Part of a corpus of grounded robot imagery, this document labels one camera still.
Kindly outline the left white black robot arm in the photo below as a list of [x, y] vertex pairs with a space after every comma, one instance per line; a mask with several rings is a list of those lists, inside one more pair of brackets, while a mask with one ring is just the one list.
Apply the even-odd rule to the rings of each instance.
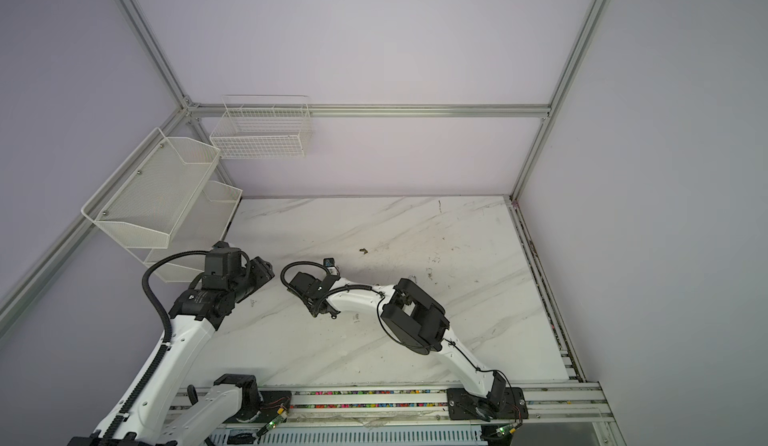
[[269, 262], [223, 241], [198, 254], [204, 270], [171, 308], [161, 304], [150, 278], [166, 264], [188, 257], [188, 252], [171, 254], [143, 274], [141, 287], [160, 317], [162, 336], [114, 408], [90, 435], [75, 436], [70, 444], [200, 445], [226, 420], [248, 423], [260, 415], [263, 399], [256, 378], [225, 373], [176, 420], [166, 420], [183, 380], [224, 319], [274, 277]]

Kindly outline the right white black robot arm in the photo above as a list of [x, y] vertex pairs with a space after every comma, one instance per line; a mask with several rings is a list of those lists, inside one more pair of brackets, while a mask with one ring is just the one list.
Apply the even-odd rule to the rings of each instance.
[[314, 317], [327, 314], [335, 319], [346, 312], [370, 312], [390, 340], [412, 353], [436, 356], [460, 381], [477, 418], [490, 421], [517, 406], [506, 375], [486, 367], [465, 349], [451, 328], [445, 308], [412, 280], [367, 285], [333, 274], [318, 279], [299, 272], [282, 283]]

